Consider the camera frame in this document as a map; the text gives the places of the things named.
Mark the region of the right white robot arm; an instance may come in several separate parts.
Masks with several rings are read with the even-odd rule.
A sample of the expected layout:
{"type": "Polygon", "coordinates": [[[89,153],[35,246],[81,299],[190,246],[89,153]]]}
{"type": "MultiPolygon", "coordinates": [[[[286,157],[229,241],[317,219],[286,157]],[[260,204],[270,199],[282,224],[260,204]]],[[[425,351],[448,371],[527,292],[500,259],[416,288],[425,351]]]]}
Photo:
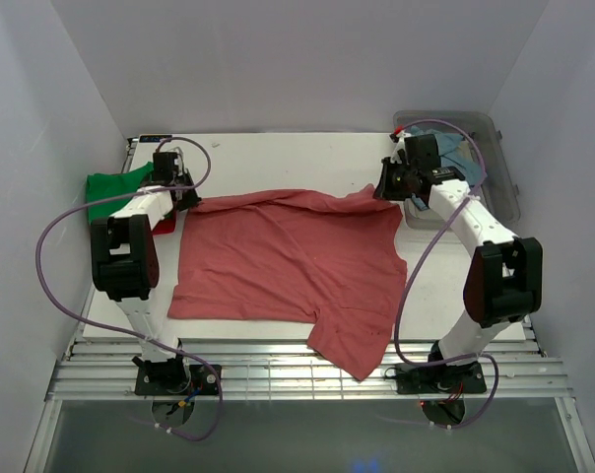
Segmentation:
{"type": "Polygon", "coordinates": [[[397,381],[410,392],[449,391],[482,381],[479,358],[497,335],[539,310],[543,248],[501,224],[475,196],[464,174],[442,164],[431,134],[397,131],[374,196],[390,202],[417,197],[453,231],[471,257],[464,310],[436,341],[427,362],[405,362],[397,381]]]}

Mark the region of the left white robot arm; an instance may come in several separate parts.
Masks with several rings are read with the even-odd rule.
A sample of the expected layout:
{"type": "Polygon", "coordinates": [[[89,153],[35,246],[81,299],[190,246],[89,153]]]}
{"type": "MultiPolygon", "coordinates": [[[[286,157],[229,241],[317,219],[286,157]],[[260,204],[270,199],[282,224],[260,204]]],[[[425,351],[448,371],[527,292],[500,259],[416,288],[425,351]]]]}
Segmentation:
{"type": "Polygon", "coordinates": [[[155,152],[153,170],[141,182],[142,194],[90,223],[95,287],[116,303],[140,334],[142,355],[133,359],[140,380],[172,394],[189,386],[191,370],[182,356],[156,345],[181,347],[179,339],[164,330],[165,313],[158,310],[153,295],[160,281],[154,230],[162,223],[174,227],[179,212],[200,203],[192,185],[180,151],[155,152]]]}

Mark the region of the salmon pink t shirt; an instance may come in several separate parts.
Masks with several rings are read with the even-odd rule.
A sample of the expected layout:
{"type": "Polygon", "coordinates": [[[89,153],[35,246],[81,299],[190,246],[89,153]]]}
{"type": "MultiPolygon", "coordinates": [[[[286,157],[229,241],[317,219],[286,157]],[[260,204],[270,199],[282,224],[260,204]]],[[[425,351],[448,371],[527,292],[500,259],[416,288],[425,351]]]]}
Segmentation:
{"type": "Polygon", "coordinates": [[[167,314],[308,323],[308,347],[364,380],[382,361],[407,282],[401,222],[372,186],[344,197],[285,189],[207,199],[185,217],[167,314]]]}

